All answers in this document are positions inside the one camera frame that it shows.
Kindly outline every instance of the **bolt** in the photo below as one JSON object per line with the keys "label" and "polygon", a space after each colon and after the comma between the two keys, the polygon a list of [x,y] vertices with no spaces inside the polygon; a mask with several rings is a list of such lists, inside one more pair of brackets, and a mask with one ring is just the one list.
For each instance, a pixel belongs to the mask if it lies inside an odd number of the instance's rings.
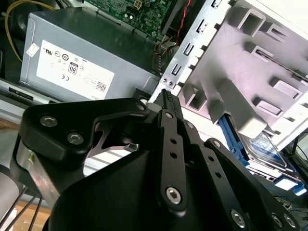
{"label": "bolt", "polygon": [[167,117],[169,117],[170,119],[172,119],[172,118],[173,118],[173,115],[172,115],[172,114],[170,114],[169,112],[166,112],[166,116],[167,116]]}
{"label": "bolt", "polygon": [[194,129],[194,126],[191,122],[187,122],[187,125],[189,126],[189,128]]}
{"label": "bolt", "polygon": [[56,120],[56,118],[50,116],[50,115],[44,115],[41,117],[41,119],[39,120],[40,123],[46,127],[54,127],[58,124],[58,121]]}
{"label": "bolt", "polygon": [[143,107],[141,104],[137,104],[137,107],[138,107],[140,110],[144,111],[144,107]]}
{"label": "bolt", "polygon": [[167,188],[166,195],[173,204],[177,205],[181,202],[181,195],[179,191],[176,190],[175,188],[172,187]]}
{"label": "bolt", "polygon": [[34,160],[34,154],[30,153],[28,160],[31,162],[31,164],[33,164],[33,160]]}
{"label": "bolt", "polygon": [[213,141],[213,143],[215,144],[216,147],[220,148],[220,143],[218,143],[217,141]]}
{"label": "bolt", "polygon": [[282,222],[280,221],[280,219],[275,215],[275,214],[272,214],[271,217],[274,219],[274,221],[276,222],[276,224],[282,228],[283,225],[282,225]]}
{"label": "bolt", "polygon": [[293,228],[296,227],[294,221],[288,216],[288,215],[284,215],[285,220],[288,222],[289,225],[291,225]]}
{"label": "bolt", "polygon": [[232,217],[233,221],[240,228],[244,228],[245,227],[245,221],[244,221],[243,217],[236,210],[234,210],[234,209],[231,210],[231,217]]}
{"label": "bolt", "polygon": [[71,143],[71,144],[82,144],[83,143],[83,137],[82,135],[80,135],[77,132],[71,132],[67,135],[67,140]]}

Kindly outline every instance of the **metal frame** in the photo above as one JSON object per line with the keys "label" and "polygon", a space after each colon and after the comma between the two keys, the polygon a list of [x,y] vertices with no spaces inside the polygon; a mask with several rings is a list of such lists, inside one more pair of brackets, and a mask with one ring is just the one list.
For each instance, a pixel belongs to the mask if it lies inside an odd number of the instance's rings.
{"label": "metal frame", "polygon": [[161,77],[158,86],[150,98],[150,102],[155,101],[162,89],[173,90],[180,79],[187,79],[187,74],[193,71],[197,64],[196,62],[198,62],[200,50],[204,51],[205,46],[208,45],[205,41],[210,42],[212,40],[215,35],[213,31],[216,31],[215,25],[222,23],[224,15],[230,9],[230,5],[226,7],[229,1],[205,1],[178,51]]}

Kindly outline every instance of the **slot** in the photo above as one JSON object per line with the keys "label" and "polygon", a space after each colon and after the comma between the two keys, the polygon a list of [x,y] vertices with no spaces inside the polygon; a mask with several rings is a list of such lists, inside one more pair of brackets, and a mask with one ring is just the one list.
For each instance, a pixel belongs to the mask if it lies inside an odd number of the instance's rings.
{"label": "slot", "polygon": [[235,8],[230,24],[254,37],[265,22],[265,16],[254,9]]}
{"label": "slot", "polygon": [[193,97],[189,106],[196,110],[200,110],[204,106],[205,103],[206,103],[206,97],[205,97],[204,92],[197,91],[195,97]]}
{"label": "slot", "polygon": [[271,116],[274,116],[276,118],[280,117],[281,114],[283,113],[283,111],[280,108],[278,108],[278,107],[276,107],[276,106],[274,106],[274,105],[272,105],[272,104],[270,104],[270,103],[268,103],[264,100],[261,100],[261,99],[256,99],[254,101],[254,105],[258,109],[260,109],[261,111],[263,111],[263,112],[265,112],[265,113],[267,113]]}
{"label": "slot", "polygon": [[221,4],[222,0],[214,0],[212,3],[212,7],[217,9],[217,7]]}
{"label": "slot", "polygon": [[198,90],[192,85],[184,86],[182,92],[185,99],[186,107],[190,107],[197,111],[200,111],[207,103],[207,98],[204,91]]}
{"label": "slot", "polygon": [[244,47],[247,52],[251,53],[255,57],[258,57],[259,59],[267,63],[269,62],[269,59],[267,57],[271,58],[274,56],[272,53],[268,52],[267,50],[263,49],[260,46],[257,46],[252,42],[246,43]]}
{"label": "slot", "polygon": [[183,52],[183,54],[186,55],[186,56],[189,56],[190,53],[192,52],[193,48],[194,48],[194,45],[191,45],[191,43],[188,43],[184,52]]}
{"label": "slot", "polygon": [[289,36],[289,33],[274,23],[264,23],[264,25],[261,27],[261,30],[272,39],[282,43],[284,43],[286,37]]}
{"label": "slot", "polygon": [[178,73],[179,73],[179,71],[181,70],[181,68],[182,68],[182,66],[179,66],[178,64],[175,64],[175,66],[174,66],[174,68],[173,68],[173,70],[172,70],[172,74],[174,75],[174,76],[176,76]]}
{"label": "slot", "polygon": [[287,118],[285,118],[285,119],[289,120],[289,121],[292,122],[292,123],[295,121],[295,119],[293,119],[292,117],[287,117]]}
{"label": "slot", "polygon": [[292,99],[295,99],[295,100],[297,100],[302,94],[301,91],[299,91],[298,89],[292,87],[290,84],[287,84],[286,82],[284,82],[284,81],[282,81],[278,78],[274,78],[271,81],[270,85],[273,88],[281,91],[283,94],[286,94],[287,96],[289,96],[289,97],[291,97]]}
{"label": "slot", "polygon": [[204,23],[204,19],[202,19],[198,28],[197,28],[197,33],[202,34],[204,32],[205,28],[206,28],[206,24]]}
{"label": "slot", "polygon": [[20,91],[18,91],[16,89],[13,89],[13,88],[10,88],[10,87],[9,87],[9,92],[11,92],[11,93],[13,93],[15,95],[18,95],[19,97],[25,98],[27,100],[33,101],[33,99],[34,99],[32,96],[27,95],[27,94],[25,94],[23,92],[20,92]]}

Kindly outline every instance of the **red wire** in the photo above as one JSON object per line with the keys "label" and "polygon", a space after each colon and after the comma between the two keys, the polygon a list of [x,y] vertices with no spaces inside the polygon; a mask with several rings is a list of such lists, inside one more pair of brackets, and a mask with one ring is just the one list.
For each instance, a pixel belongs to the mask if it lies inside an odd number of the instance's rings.
{"label": "red wire", "polygon": [[179,41],[179,39],[180,39],[180,32],[181,32],[181,30],[182,30],[182,28],[184,26],[184,19],[186,17],[186,12],[187,12],[187,9],[188,9],[190,4],[191,4],[191,0],[188,0],[186,6],[184,7],[183,18],[181,20],[181,25],[180,25],[180,28],[178,30],[177,44],[180,44],[180,41]]}

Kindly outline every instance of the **yellow wire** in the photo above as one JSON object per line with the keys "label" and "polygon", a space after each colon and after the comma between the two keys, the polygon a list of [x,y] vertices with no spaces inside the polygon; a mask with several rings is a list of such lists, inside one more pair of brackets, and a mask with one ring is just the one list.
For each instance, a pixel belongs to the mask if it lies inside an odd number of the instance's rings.
{"label": "yellow wire", "polygon": [[5,17],[4,17],[5,32],[6,32],[6,35],[7,35],[7,37],[8,37],[8,40],[9,40],[9,42],[10,42],[10,45],[11,45],[11,47],[12,47],[12,49],[13,49],[15,55],[17,56],[17,58],[18,58],[19,61],[21,61],[21,62],[22,62],[22,59],[21,59],[21,57],[18,55],[18,52],[17,52],[17,50],[16,50],[15,47],[14,47],[14,43],[13,43],[13,40],[12,40],[12,37],[11,37],[11,34],[10,34],[10,30],[9,30],[9,15],[10,15],[11,11],[12,11],[15,7],[17,7],[17,6],[21,5],[21,4],[24,4],[24,3],[33,3],[33,4],[36,4],[36,5],[40,5],[40,6],[46,7],[47,9],[52,10],[52,11],[55,10],[55,8],[52,7],[52,6],[49,6],[49,5],[47,5],[47,4],[45,4],[45,3],[42,3],[42,2],[39,2],[39,1],[33,1],[33,0],[19,0],[19,1],[15,1],[14,3],[12,3],[12,4],[9,6],[8,10],[6,11]]}

